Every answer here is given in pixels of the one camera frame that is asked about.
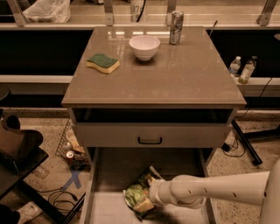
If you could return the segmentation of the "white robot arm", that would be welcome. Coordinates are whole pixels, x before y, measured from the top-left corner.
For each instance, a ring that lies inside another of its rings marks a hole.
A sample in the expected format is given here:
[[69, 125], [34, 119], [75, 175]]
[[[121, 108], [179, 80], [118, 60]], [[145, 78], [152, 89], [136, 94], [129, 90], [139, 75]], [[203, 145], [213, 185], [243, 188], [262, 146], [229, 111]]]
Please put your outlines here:
[[207, 198], [260, 205], [259, 224], [280, 224], [280, 161], [264, 172], [207, 178], [178, 175], [170, 181], [153, 178], [148, 197], [133, 210], [141, 213], [169, 204], [200, 208]]

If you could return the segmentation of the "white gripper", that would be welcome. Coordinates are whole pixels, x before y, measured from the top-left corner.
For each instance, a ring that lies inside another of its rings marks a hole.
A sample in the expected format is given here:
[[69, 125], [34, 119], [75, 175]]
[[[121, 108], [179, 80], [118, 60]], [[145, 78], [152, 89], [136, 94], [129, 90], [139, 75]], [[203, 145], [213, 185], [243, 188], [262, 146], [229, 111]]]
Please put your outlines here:
[[175, 198], [171, 192], [171, 182], [163, 179], [155, 179], [150, 174], [144, 177], [150, 185], [149, 197], [143, 198], [133, 206], [133, 210], [143, 213], [151, 210], [154, 205], [161, 207], [172, 204]]

